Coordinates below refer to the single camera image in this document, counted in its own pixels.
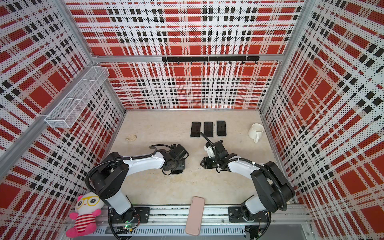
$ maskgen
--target plaid wall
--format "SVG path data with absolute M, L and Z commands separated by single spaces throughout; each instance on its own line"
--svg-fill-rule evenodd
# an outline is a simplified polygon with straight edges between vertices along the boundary
M 277 61 L 103 63 L 127 109 L 258 109 Z
M 53 1 L 0 3 L 0 155 L 88 64 Z
M 121 113 L 102 86 L 71 129 L 47 127 L 0 183 L 0 239 L 55 239 Z
M 317 1 L 265 117 L 324 239 L 384 238 L 384 1 Z
M 65 0 L 93 54 L 283 53 L 304 0 Z

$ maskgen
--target panda plush toy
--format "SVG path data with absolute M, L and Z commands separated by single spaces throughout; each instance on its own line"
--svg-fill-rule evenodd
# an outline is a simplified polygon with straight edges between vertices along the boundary
M 71 213 L 70 218 L 75 221 L 73 228 L 66 232 L 67 237 L 75 238 L 93 233 L 96 230 L 95 217 L 101 214 L 104 202 L 93 192 L 77 198 L 75 212 Z

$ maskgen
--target white wire mesh basket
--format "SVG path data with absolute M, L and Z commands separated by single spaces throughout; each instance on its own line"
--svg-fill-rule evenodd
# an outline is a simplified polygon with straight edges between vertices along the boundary
M 93 95 L 109 76 L 105 67 L 93 66 L 45 118 L 51 127 L 71 128 Z

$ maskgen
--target smartphone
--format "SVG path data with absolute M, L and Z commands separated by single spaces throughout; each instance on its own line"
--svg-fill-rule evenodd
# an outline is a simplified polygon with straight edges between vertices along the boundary
M 205 200 L 202 197 L 193 197 L 191 207 L 189 208 L 187 224 L 185 225 L 185 233 L 198 236 L 201 229 L 201 221 L 203 219 Z
M 201 122 L 192 122 L 191 137 L 199 138 L 200 137 L 200 128 L 201 128 Z
M 177 174 L 182 174 L 183 173 L 183 170 L 173 170 L 172 171 L 172 175 L 177 175 Z
M 214 123 L 204 122 L 204 134 L 207 137 L 214 137 Z
M 227 127 L 225 125 L 225 121 L 217 121 L 216 130 L 218 136 L 225 137 L 227 135 Z

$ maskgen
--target robotic arm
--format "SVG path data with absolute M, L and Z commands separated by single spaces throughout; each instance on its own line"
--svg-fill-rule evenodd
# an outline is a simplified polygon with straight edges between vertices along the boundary
M 157 150 L 157 146 L 165 146 L 170 150 Z M 86 176 L 87 187 L 125 221 L 130 221 L 135 216 L 134 207 L 121 191 L 121 185 L 127 176 L 148 169 L 162 168 L 165 175 L 167 175 L 165 171 L 172 173 L 174 170 L 185 169 L 185 159 L 189 154 L 180 144 L 172 146 L 158 144 L 150 148 L 155 149 L 154 153 L 142 156 L 121 156 L 117 152 L 112 152 Z
M 275 163 L 269 161 L 260 165 L 241 158 L 237 154 L 228 154 L 222 140 L 212 143 L 203 133 L 200 134 L 208 141 L 204 146 L 208 157 L 200 163 L 203 168 L 216 168 L 217 172 L 223 170 L 236 172 L 253 181 L 257 195 L 251 196 L 241 204 L 244 220 L 253 221 L 260 211 L 286 210 L 286 202 L 294 196 L 295 192 Z

